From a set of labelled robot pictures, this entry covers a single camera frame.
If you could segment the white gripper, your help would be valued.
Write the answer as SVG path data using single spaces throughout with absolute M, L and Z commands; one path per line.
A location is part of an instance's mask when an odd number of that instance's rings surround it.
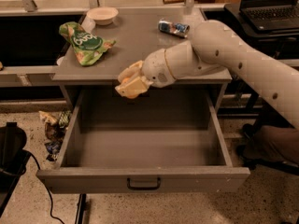
M 142 70 L 144 76 L 136 75 Z M 121 97 L 135 99 L 150 86 L 156 88 L 173 84 L 176 79 L 170 72 L 165 58 L 165 49 L 152 52 L 144 62 L 138 61 L 125 68 L 119 75 L 120 84 L 115 87 Z

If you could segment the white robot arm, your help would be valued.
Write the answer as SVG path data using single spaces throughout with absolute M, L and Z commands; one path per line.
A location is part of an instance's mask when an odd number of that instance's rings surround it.
M 220 21 L 204 21 L 193 37 L 152 52 L 123 70 L 116 91 L 135 98 L 149 87 L 162 88 L 223 66 L 245 81 L 293 127 L 299 128 L 299 72 L 243 41 Z

